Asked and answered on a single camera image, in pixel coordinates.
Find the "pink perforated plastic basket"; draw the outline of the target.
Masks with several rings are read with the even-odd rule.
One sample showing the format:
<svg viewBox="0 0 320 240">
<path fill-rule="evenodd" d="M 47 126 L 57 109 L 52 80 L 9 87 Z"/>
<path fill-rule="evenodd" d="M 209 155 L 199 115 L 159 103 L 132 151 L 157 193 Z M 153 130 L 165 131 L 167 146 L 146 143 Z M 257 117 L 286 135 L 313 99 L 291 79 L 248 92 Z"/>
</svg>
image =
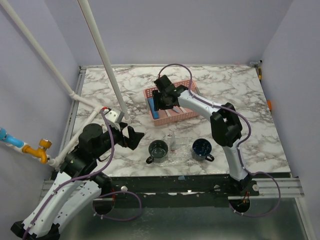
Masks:
<svg viewBox="0 0 320 240">
<path fill-rule="evenodd" d="M 146 102 L 146 107 L 147 107 L 149 116 L 150 116 L 155 127 L 166 125 L 166 124 L 171 124 L 174 122 L 180 122 L 183 120 L 187 120 L 187 119 L 199 116 L 198 113 L 196 113 L 186 107 L 183 107 L 187 111 L 187 113 L 176 113 L 172 109 L 159 110 L 158 111 L 159 119 L 153 119 L 152 113 L 150 111 L 150 106 L 148 104 L 148 98 L 152 98 L 152 91 L 153 90 L 157 90 L 157 88 L 156 87 L 146 88 L 143 90 L 143 94 L 144 94 L 144 99 Z"/>
</svg>

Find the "blue toothpaste tube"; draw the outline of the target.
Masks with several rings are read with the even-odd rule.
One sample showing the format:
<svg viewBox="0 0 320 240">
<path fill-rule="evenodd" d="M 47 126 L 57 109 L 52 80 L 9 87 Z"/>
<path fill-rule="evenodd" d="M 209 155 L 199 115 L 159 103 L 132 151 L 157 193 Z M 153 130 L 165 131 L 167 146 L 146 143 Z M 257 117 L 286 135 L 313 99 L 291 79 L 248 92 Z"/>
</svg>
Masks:
<svg viewBox="0 0 320 240">
<path fill-rule="evenodd" d="M 159 116 L 158 111 L 155 110 L 154 99 L 153 98 L 148 98 L 147 101 L 148 101 L 148 104 L 149 104 L 149 108 L 150 108 L 150 111 L 151 111 L 152 118 L 154 120 L 159 119 L 160 116 Z"/>
</svg>

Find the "dark green mug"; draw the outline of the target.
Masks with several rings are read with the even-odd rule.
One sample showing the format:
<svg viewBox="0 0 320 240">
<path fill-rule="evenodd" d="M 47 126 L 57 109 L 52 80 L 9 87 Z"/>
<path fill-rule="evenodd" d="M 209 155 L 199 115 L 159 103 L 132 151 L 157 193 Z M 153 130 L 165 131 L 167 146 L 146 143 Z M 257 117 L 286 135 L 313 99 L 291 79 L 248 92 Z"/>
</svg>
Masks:
<svg viewBox="0 0 320 240">
<path fill-rule="evenodd" d="M 154 140 L 148 146 L 149 157 L 146 159 L 147 164 L 162 163 L 168 157 L 169 147 L 163 140 Z"/>
</svg>

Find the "white toothpaste tube red cap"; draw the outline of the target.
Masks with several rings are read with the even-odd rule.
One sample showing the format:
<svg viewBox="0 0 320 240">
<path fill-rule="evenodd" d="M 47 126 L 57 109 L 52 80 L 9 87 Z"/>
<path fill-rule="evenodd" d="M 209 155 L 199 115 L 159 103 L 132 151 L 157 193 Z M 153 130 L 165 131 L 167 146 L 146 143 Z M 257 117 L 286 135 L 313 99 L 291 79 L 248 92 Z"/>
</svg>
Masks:
<svg viewBox="0 0 320 240">
<path fill-rule="evenodd" d="M 176 137 L 175 137 L 175 133 L 172 132 L 170 134 L 171 138 L 170 138 L 170 143 L 169 143 L 169 149 L 170 151 L 174 152 L 176 150 Z"/>
</svg>

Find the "dark blue mug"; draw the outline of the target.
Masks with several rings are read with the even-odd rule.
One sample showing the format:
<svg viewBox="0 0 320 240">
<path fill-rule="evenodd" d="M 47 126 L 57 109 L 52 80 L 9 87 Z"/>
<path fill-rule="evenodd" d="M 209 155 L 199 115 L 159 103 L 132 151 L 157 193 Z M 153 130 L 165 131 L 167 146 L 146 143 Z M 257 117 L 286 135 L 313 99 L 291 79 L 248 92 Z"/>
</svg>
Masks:
<svg viewBox="0 0 320 240">
<path fill-rule="evenodd" d="M 204 138 L 195 140 L 192 144 L 191 149 L 192 158 L 198 162 L 213 162 L 215 160 L 215 158 L 211 155 L 212 145 L 208 140 Z"/>
</svg>

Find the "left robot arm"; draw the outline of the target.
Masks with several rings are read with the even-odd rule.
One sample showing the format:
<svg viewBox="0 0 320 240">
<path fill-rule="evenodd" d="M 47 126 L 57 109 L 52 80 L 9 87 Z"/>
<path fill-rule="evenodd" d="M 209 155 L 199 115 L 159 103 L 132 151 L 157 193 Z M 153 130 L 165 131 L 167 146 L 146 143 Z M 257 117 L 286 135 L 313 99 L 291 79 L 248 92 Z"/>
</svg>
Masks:
<svg viewBox="0 0 320 240">
<path fill-rule="evenodd" d="M 115 152 L 115 145 L 135 150 L 144 135 L 126 123 L 121 123 L 120 129 L 108 126 L 107 131 L 97 123 L 86 125 L 40 204 L 10 230 L 22 240 L 59 239 L 68 222 L 93 199 L 115 199 L 125 192 L 124 187 L 115 188 L 112 179 L 95 168 L 100 156 L 107 151 Z"/>
</svg>

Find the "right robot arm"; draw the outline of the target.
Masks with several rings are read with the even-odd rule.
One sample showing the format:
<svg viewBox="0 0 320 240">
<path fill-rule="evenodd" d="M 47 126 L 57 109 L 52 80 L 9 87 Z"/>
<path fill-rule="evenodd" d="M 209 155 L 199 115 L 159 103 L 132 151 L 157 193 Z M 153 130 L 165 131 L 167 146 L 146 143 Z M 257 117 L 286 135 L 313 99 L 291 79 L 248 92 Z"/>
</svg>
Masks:
<svg viewBox="0 0 320 240">
<path fill-rule="evenodd" d="M 154 109 L 168 110 L 174 107 L 190 109 L 210 122 L 213 140 L 223 148 L 229 166 L 230 191 L 241 196 L 248 190 L 252 177 L 243 161 L 240 141 L 242 124 L 240 115 L 231 103 L 218 104 L 192 92 L 184 85 L 154 82 L 156 90 L 152 92 Z"/>
</svg>

